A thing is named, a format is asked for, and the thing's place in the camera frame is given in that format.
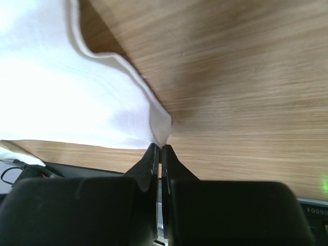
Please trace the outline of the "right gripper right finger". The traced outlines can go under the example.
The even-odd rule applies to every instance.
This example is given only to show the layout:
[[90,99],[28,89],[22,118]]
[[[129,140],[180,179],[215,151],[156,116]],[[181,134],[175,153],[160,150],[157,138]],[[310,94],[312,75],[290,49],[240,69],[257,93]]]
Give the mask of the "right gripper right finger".
[[291,189],[275,181],[200,180],[162,149],[162,216],[169,245],[313,245]]

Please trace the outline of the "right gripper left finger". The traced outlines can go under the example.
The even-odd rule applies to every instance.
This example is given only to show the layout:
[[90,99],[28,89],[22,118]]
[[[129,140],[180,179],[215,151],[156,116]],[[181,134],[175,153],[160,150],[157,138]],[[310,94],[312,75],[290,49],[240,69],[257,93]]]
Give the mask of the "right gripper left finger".
[[26,178],[1,204],[1,245],[152,245],[159,147],[119,177]]

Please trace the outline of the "white t shirt red print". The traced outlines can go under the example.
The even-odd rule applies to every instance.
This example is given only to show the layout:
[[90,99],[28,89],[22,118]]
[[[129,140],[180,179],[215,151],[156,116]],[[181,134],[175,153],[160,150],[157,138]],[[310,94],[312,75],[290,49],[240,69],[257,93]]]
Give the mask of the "white t shirt red print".
[[146,149],[170,132],[130,63],[89,50],[78,1],[1,1],[1,160],[44,166],[15,140]]

